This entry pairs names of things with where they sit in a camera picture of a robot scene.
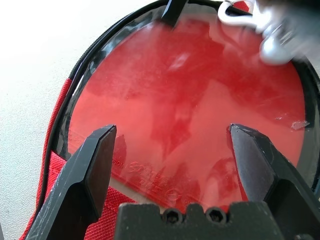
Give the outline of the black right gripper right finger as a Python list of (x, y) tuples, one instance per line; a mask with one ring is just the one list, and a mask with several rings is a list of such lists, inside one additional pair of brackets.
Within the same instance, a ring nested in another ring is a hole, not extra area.
[(267, 204), (286, 240), (318, 240), (320, 202), (298, 170), (259, 131), (241, 124), (229, 131), (248, 200)]

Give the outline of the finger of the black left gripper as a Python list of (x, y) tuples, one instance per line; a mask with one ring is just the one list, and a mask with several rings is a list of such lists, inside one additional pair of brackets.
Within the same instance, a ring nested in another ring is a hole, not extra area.
[(160, 22), (174, 28), (188, 0), (169, 0), (160, 18)]

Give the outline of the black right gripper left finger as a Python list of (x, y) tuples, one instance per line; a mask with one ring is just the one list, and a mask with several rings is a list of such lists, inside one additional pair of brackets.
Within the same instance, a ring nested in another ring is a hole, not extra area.
[(58, 175), (26, 239), (82, 240), (102, 215), (111, 178), (117, 127), (92, 132)]

